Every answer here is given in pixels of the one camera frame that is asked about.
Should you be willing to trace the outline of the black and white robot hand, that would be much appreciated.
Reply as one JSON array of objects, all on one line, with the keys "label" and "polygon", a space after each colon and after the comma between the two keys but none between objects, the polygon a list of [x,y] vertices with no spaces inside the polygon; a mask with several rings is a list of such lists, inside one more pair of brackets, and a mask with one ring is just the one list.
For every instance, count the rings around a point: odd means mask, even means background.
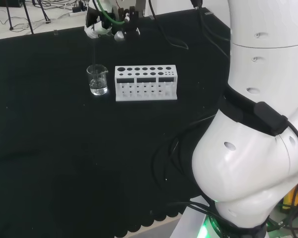
[{"label": "black and white robot hand", "polygon": [[112,23],[103,14],[98,2],[90,0],[88,2],[86,23],[84,31],[91,39],[97,39],[101,36],[111,35]]}]

